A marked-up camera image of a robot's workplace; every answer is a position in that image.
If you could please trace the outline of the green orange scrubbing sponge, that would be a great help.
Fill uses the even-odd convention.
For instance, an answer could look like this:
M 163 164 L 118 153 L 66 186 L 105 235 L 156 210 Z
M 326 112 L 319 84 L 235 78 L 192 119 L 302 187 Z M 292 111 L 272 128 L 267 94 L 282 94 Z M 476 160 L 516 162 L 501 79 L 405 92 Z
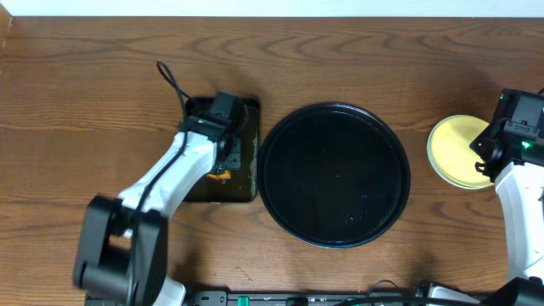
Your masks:
M 215 180 L 228 180 L 228 179 L 231 179 L 231 171 L 222 170 L 217 173 L 208 173 L 207 177 L 210 179 L 215 179 Z

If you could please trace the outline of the yellow plate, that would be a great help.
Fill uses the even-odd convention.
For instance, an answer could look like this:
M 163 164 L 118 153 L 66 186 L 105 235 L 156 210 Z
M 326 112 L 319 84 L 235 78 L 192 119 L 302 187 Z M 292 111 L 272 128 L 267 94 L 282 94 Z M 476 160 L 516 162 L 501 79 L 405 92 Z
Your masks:
M 437 123 L 427 142 L 428 159 L 434 171 L 446 182 L 466 190 L 480 190 L 493 185 L 476 171 L 482 162 L 469 145 L 489 123 L 475 116 L 454 115 Z

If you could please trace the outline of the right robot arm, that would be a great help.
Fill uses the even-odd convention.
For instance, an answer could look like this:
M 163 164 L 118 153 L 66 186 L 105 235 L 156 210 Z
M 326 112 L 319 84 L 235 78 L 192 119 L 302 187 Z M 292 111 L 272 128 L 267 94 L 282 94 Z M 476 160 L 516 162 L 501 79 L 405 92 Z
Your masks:
M 430 284 L 440 299 L 472 305 L 543 303 L 543 93 L 501 92 L 490 122 L 455 115 L 439 122 L 427 142 L 428 159 L 446 182 L 467 190 L 488 186 L 501 203 L 507 240 L 507 283 L 487 297 Z

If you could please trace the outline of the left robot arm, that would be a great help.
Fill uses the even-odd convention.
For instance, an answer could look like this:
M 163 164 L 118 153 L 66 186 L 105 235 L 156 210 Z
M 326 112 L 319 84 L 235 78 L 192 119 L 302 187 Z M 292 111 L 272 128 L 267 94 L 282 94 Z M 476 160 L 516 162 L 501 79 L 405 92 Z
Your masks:
M 180 305 L 183 284 L 167 275 L 168 224 L 204 179 L 234 179 L 205 201 L 244 202 L 256 194 L 260 103 L 219 92 L 183 104 L 184 120 L 159 161 L 114 198 L 88 204 L 72 275 L 74 286 L 105 305 Z

